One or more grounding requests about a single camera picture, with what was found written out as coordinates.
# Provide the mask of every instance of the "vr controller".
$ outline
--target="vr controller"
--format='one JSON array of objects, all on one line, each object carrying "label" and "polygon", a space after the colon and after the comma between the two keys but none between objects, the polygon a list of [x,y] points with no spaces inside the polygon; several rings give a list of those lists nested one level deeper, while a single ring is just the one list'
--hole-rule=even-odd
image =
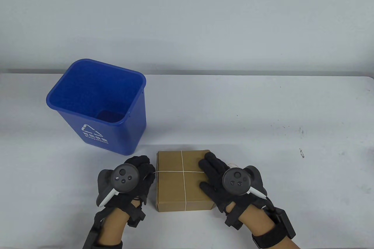
[{"label": "vr controller", "polygon": [[[103,191],[99,192],[96,205],[103,207],[113,196],[119,193],[132,191],[139,182],[138,169],[129,163],[117,166],[107,179],[102,170],[98,176],[98,184],[103,185]],[[223,187],[235,196],[252,193],[257,197],[266,199],[267,193],[263,188],[261,175],[254,166],[247,166],[244,169],[234,167],[225,172],[222,178]]]},{"label": "vr controller", "polygon": [[96,199],[96,205],[99,207],[103,207],[113,196],[119,193],[132,191],[139,182],[138,169],[129,163],[117,166],[109,179],[105,176],[107,172],[107,169],[102,170],[98,176],[98,184],[103,186],[103,191],[99,192]]},{"label": "vr controller", "polygon": [[251,165],[244,169],[239,167],[228,169],[223,175],[222,184],[226,191],[235,196],[252,193],[263,199],[267,197],[261,175],[258,169]]}]

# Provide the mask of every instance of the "white table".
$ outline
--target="white table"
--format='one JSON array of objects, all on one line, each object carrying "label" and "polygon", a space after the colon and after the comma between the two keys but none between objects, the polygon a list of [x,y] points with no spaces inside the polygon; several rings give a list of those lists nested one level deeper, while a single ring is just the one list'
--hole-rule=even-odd
[{"label": "white table", "polygon": [[[0,75],[0,246],[81,248],[101,169],[126,157],[85,144],[49,109],[59,74]],[[255,165],[301,248],[374,246],[374,81],[368,77],[147,76],[135,155],[210,149]],[[217,209],[158,213],[125,248],[255,248]]]}]

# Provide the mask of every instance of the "brown cardboard box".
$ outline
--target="brown cardboard box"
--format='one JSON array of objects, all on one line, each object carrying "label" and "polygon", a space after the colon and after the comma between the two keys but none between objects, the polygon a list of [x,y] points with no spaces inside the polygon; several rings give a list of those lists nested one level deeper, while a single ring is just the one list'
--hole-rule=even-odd
[{"label": "brown cardboard box", "polygon": [[209,150],[157,153],[156,206],[159,212],[210,210],[214,207],[214,202],[199,187],[201,181],[207,181],[207,176],[198,162],[207,152]]}]

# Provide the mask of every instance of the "blue trash bin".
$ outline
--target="blue trash bin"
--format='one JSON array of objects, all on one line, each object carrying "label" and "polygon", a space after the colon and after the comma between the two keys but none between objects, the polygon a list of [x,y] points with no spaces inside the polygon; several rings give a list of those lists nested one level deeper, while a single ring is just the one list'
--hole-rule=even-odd
[{"label": "blue trash bin", "polygon": [[128,156],[146,129],[145,86],[142,73],[81,59],[46,101],[84,142]]}]

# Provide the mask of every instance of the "twine tied around box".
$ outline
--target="twine tied around box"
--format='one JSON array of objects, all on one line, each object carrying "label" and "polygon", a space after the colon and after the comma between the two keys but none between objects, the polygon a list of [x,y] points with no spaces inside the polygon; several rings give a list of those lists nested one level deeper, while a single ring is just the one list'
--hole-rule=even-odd
[{"label": "twine tied around box", "polygon": [[183,172],[183,187],[184,187],[184,210],[186,211],[187,209],[187,196],[186,196],[186,181],[184,179],[184,173],[185,172],[190,172],[190,173],[204,173],[203,171],[185,171],[184,166],[183,166],[183,153],[181,151],[181,157],[182,157],[182,171],[171,171],[171,170],[162,170],[162,171],[156,171],[155,173],[159,172]]}]

